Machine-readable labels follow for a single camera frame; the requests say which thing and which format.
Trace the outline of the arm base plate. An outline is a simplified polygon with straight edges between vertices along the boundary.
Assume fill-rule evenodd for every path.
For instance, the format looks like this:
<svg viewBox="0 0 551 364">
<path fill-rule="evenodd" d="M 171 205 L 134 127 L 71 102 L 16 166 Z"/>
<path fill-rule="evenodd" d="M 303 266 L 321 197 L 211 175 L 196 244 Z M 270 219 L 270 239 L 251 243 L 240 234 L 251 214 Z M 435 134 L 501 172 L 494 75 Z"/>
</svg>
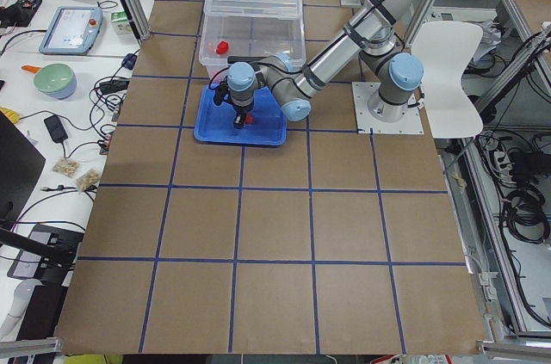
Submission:
<svg viewBox="0 0 551 364">
<path fill-rule="evenodd" d="M 352 83 L 357 132 L 423 135 L 423 124 L 414 93 L 410 93 L 406 103 L 394 106 L 379 97 L 379 87 L 380 83 L 377 82 Z"/>
</svg>

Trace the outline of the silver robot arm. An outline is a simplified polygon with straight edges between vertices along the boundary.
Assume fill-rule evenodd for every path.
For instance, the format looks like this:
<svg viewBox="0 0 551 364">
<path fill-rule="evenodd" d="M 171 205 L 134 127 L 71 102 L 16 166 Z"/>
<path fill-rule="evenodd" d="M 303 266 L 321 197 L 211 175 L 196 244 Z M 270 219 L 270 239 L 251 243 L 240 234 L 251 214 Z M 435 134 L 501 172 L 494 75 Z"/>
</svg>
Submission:
<svg viewBox="0 0 551 364">
<path fill-rule="evenodd" d="M 300 71 L 290 68 L 283 54 L 231 58 L 226 77 L 214 89 L 214 104 L 231 105 L 236 113 L 233 124 L 242 128 L 253 109 L 255 90 L 267 87 L 288 120 L 303 120 L 311 111 L 311 98 L 359 57 L 380 81 L 368 99 L 369 112 L 384 122 L 400 120 L 424 75 L 420 60 L 401 52 L 395 42 L 393 26 L 411 2 L 363 0 L 362 9 Z"/>
</svg>

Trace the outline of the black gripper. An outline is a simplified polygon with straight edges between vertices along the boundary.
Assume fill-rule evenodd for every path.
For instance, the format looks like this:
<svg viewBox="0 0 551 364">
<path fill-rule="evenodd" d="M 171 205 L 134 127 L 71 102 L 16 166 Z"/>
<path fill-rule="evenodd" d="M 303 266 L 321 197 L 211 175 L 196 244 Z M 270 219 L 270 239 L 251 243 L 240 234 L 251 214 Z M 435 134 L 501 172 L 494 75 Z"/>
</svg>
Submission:
<svg viewBox="0 0 551 364">
<path fill-rule="evenodd" d="M 214 104 L 220 106 L 223 102 L 232 105 L 236 111 L 233 126 L 236 129 L 243 129 L 245 114 L 254 107 L 254 89 L 252 87 L 242 89 L 224 80 L 214 89 Z"/>
</svg>

